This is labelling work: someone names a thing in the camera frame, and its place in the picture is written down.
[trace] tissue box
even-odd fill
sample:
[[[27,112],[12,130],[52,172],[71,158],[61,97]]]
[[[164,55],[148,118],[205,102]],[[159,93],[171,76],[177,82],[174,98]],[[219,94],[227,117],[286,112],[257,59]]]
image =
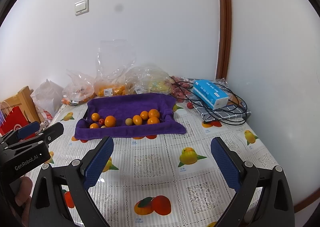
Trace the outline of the tissue box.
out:
[[[229,100],[229,96],[209,80],[196,80],[193,93],[213,110],[225,107]]]

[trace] wooden chair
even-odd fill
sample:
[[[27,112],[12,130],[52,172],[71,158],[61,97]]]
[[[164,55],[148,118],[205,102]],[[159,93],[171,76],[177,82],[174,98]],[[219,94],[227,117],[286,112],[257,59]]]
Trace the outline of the wooden chair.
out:
[[[2,113],[8,115],[13,107],[18,106],[28,121],[37,121],[40,123],[39,116],[36,112],[36,108],[30,96],[32,92],[33,90],[30,90],[29,87],[26,86],[19,90],[17,95],[10,97],[3,102],[0,101],[0,109]]]

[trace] wall switch plate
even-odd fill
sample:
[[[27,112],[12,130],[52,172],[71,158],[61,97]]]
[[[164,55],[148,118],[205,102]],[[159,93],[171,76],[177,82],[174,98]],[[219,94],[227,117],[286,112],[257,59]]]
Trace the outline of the wall switch plate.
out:
[[[75,15],[89,12],[89,0],[81,0],[75,3]]]

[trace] white wall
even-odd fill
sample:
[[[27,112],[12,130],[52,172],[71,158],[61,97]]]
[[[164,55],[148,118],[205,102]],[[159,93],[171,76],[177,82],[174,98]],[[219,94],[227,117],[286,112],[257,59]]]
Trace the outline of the white wall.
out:
[[[102,39],[127,39],[137,64],[153,62],[171,75],[215,77],[219,0],[89,0],[89,13],[75,16],[78,1],[15,3],[0,28],[0,99],[46,78],[65,86],[67,68],[95,76]],[[204,60],[201,66],[195,57]]]
[[[296,204],[320,187],[320,18],[308,0],[232,0],[228,83]]]

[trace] white plastic bag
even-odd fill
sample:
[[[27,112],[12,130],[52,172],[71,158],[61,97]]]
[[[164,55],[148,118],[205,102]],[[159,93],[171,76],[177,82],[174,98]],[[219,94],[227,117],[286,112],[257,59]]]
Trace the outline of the white plastic bag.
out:
[[[125,95],[124,76],[135,60],[135,50],[127,40],[101,41],[96,59],[95,93],[99,97]]]
[[[94,79],[82,72],[69,71],[67,75],[72,79],[62,91],[62,103],[70,106],[76,106],[94,98]]]
[[[62,92],[58,93],[53,82],[47,79],[31,94],[31,98],[41,114],[46,114],[44,118],[52,120],[61,107]]]

